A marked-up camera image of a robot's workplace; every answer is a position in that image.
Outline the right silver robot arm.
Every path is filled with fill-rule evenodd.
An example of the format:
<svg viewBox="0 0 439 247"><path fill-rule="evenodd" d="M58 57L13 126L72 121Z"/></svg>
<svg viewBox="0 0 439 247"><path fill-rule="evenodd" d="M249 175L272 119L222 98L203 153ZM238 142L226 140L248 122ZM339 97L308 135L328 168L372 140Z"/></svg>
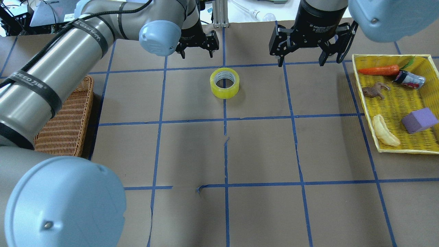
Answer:
<svg viewBox="0 0 439 247"><path fill-rule="evenodd" d="M319 47L319 65L346 57L358 28L371 41L389 43L412 36L438 19L437 0L301 0L294 25L276 24L269 54L281 67L286 55Z"/></svg>

